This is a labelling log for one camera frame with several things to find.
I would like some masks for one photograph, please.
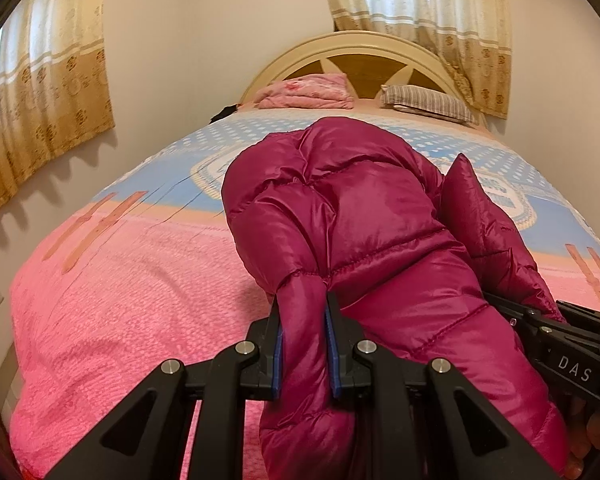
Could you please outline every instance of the patterned curtain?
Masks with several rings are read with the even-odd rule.
[[[113,126],[102,0],[22,0],[0,30],[0,206]]]
[[[329,0],[340,30],[374,30],[436,54],[467,102],[506,119],[511,80],[509,0]]]

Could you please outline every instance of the human hand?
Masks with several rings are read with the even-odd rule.
[[[564,470],[567,480],[576,480],[582,475],[584,458],[594,447],[600,450],[600,412],[595,412],[585,420],[586,402],[574,398],[567,420],[571,452]]]

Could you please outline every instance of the headboard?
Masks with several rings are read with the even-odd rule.
[[[279,56],[258,74],[240,102],[253,100],[274,81],[334,72],[347,74],[349,90],[361,99],[375,98],[383,84],[412,84],[465,101],[440,60],[425,48],[379,32],[345,30],[305,41]],[[484,124],[483,114],[472,111]]]

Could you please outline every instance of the jacket sleeve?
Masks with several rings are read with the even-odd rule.
[[[564,321],[515,224],[484,192],[462,153],[443,181],[439,215],[466,247],[482,290]]]

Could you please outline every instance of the shiny nylon fabric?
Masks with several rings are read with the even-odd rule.
[[[562,417],[481,289],[562,316],[464,155],[443,176],[385,130],[323,118],[244,150],[226,172],[222,201],[246,269],[280,306],[282,396],[260,422],[272,480],[363,478],[360,424],[331,402],[328,290],[396,355],[448,358],[563,468]]]

